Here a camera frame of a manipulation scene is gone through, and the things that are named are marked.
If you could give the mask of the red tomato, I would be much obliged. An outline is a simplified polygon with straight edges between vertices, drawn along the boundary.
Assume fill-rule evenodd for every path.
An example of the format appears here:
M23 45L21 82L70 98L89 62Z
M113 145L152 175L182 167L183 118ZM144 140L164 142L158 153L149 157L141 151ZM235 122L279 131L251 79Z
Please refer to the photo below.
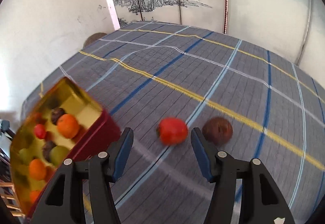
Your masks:
M186 123L175 117L162 119L156 129L160 141L166 146L177 145L184 142L188 136Z
M38 139L45 139L46 137L46 129L45 126L43 124L37 124L34 126L34 135L38 138Z

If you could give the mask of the green tomato with stem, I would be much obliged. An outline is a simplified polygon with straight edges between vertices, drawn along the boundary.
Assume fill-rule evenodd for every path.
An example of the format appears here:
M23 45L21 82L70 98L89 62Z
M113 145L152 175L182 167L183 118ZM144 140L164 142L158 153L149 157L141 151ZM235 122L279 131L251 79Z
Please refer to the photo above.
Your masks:
M50 158L50 163L52 163L54 166L58 167L67 157L69 154L69 149L66 148L65 146L55 146L54 148L51 149L49 158Z

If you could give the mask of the dark brown fruit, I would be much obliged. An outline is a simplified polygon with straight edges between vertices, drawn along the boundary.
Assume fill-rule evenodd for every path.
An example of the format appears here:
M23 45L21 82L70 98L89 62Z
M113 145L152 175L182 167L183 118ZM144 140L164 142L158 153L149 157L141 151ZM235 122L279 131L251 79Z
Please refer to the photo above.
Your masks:
M226 144L233 135L231 123L223 117L213 117L206 121L202 128L205 139L216 146Z
M56 147L56 144L51 140L48 142L45 142L45 144L42 147L42 155L47 162L51 162L50 161L50 152L54 147Z

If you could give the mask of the large dark maroon fruit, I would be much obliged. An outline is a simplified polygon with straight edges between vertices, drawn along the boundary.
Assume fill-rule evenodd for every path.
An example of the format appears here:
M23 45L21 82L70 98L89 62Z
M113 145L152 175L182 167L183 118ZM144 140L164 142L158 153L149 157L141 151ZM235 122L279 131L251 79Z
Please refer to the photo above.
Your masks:
M57 122L58 122L59 118L62 115L65 115L65 114L66 114L66 111L61 107L57 107L57 108L52 109L52 111L51 111L51 122L52 122L52 124L57 125Z

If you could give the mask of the large orange fruit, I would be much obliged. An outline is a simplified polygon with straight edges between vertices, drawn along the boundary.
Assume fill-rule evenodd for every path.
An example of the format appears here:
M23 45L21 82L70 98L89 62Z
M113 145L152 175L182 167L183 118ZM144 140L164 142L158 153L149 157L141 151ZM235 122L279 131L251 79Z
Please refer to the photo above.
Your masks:
M33 159L29 163L29 176L37 181L46 178L46 166L40 159Z

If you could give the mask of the orange mandarin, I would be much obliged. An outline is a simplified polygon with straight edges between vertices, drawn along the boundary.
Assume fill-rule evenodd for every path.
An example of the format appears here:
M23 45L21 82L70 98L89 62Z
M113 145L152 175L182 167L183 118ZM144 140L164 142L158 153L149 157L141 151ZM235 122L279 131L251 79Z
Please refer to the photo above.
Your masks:
M79 132L80 125L72 114L64 114L57 121L58 132L67 139L73 139Z

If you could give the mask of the gold tin box red sides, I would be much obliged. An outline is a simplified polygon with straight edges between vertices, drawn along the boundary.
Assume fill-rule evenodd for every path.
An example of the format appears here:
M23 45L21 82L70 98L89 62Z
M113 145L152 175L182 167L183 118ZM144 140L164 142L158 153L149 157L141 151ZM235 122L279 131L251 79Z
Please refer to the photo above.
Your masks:
M77 119L80 129L73 139L62 136L56 125L52 124L51 111L57 107L63 108L67 114L72 114ZM34 126L37 124L45 126L46 137L43 140L34 135ZM19 150L29 149L33 158L56 169L42 155L45 142L51 140L56 146L65 146L69 149L66 158L82 161L106 150L120 135L120 128L105 108L69 78L60 79L30 111L11 143L11 176L22 212L26 216L33 214L36 208L35 195L45 188L49 179L37 181L31 178L29 165L21 162Z

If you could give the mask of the wooden stool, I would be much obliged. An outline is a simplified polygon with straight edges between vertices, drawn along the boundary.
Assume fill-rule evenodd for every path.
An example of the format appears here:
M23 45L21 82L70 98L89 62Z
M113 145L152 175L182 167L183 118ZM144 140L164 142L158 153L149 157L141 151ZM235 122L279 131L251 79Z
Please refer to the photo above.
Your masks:
M11 182L0 182L1 187L1 198L3 199L9 211L13 214L14 217L25 217L25 214L22 212L20 208L20 204L18 202L18 197L15 192L14 184Z

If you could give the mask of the blue grey plaid tablecloth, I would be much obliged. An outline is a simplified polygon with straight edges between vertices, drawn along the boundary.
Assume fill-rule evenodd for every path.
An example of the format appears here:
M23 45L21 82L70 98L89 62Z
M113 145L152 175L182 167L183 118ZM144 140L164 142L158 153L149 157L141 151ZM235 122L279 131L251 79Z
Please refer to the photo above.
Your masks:
M61 77L71 78L121 127L132 152L112 194L122 223L202 223L213 185L191 143L164 146L165 117L203 127L229 120L222 149L260 159L296 223L324 196L324 88L298 66L259 46L206 29L137 22L100 38L59 65L25 100L21 116Z

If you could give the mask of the grey round cushion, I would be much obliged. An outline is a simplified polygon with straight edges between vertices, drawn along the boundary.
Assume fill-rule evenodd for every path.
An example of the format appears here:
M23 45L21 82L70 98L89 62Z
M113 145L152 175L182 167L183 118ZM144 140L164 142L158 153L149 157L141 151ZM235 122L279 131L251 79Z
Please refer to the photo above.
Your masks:
M84 42L84 44L83 44L83 48L85 48L85 47L91 45L93 42L96 42L97 40L99 40L100 38L102 38L102 37L104 37L104 36L106 36L106 33L105 33L105 32L97 32L97 33L95 33L95 34L89 36L89 37L85 40L85 42Z

